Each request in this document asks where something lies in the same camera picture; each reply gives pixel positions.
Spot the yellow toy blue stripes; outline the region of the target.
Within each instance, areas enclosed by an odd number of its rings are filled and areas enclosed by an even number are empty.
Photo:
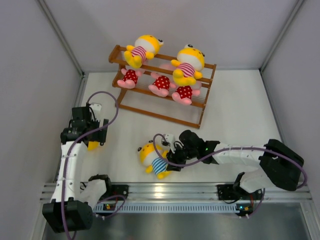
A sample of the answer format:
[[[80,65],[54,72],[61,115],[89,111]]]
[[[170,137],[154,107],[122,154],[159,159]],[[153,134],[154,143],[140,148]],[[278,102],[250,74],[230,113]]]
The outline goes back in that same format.
[[[100,143],[98,141],[89,141],[87,150],[93,151],[93,150],[97,149],[99,146],[100,146]]]
[[[145,172],[147,174],[154,173],[159,180],[162,180],[171,174],[171,171],[167,170],[167,162],[164,161],[156,153],[156,150],[166,159],[168,151],[156,144],[154,147],[153,140],[149,140],[143,146],[137,149],[137,155],[140,163],[145,166]]]

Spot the pink toy red dots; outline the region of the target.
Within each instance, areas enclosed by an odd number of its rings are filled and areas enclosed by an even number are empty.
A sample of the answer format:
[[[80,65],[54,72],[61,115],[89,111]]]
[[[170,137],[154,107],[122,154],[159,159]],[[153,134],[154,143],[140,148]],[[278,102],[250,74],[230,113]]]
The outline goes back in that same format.
[[[200,81],[196,81],[194,85],[179,86],[171,97],[175,102],[188,106],[192,104],[192,97],[200,95],[201,87]]]
[[[117,84],[121,88],[133,89],[136,87],[139,77],[141,77],[144,74],[144,72],[144,69],[134,70],[122,68],[121,73],[123,74],[123,78],[118,79]]]
[[[170,74],[152,71],[150,76],[154,79],[154,82],[148,86],[148,89],[159,97],[164,98],[169,95],[170,90],[177,88]]]

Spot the yellow toy pink stripes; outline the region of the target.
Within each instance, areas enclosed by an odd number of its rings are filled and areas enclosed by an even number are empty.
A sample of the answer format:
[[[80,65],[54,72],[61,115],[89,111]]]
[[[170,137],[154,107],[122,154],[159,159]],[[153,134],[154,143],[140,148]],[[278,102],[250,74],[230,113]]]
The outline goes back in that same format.
[[[134,45],[126,46],[124,59],[129,66],[139,69],[147,60],[152,60],[163,45],[162,39],[149,34],[142,35],[134,42]]]
[[[193,45],[187,44],[171,60],[175,67],[172,73],[173,81],[179,87],[193,86],[203,77],[202,70],[205,66],[205,54]]]

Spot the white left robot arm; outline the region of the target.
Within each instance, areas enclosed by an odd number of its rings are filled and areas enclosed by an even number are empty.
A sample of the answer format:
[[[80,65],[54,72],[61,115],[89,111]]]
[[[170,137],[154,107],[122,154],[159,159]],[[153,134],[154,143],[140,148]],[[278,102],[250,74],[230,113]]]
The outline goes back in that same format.
[[[81,190],[81,174],[88,151],[103,146],[108,119],[100,119],[102,105],[88,103],[74,107],[68,127],[60,134],[61,162],[56,187],[42,215],[55,233],[88,230],[93,224],[93,208],[101,198],[109,199],[113,187],[107,175],[92,176]]]

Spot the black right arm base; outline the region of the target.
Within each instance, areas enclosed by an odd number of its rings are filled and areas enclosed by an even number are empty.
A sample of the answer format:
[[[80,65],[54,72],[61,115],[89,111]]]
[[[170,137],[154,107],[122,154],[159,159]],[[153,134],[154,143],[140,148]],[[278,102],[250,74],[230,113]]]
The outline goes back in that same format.
[[[217,195],[220,201],[235,203],[242,200],[261,200],[263,196],[262,189],[258,189],[249,193],[240,187],[240,180],[245,173],[238,174],[236,180],[232,184],[218,184]]]

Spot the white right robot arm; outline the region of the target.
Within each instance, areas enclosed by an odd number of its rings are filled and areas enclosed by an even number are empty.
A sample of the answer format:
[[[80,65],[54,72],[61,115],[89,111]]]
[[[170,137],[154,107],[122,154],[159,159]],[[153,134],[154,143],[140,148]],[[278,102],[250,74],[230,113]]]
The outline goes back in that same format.
[[[178,140],[165,134],[161,144],[170,148],[166,154],[168,170],[180,171],[192,159],[207,165],[252,167],[252,171],[239,173],[234,181],[233,192],[240,199],[272,186],[291,192],[300,188],[304,159],[277,139],[269,139],[262,146],[235,146],[203,140],[195,132],[185,130]]]

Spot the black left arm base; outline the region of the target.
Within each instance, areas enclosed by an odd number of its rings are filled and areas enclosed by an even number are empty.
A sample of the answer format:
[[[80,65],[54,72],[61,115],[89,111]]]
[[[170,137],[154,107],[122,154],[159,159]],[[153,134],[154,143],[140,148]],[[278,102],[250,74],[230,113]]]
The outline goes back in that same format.
[[[105,185],[105,191],[98,190],[99,201],[106,199],[114,195],[123,195],[125,198],[129,194],[129,185],[124,183],[112,183],[111,179],[107,174],[97,174],[91,176],[88,179],[88,184],[96,183],[97,181],[103,181]]]

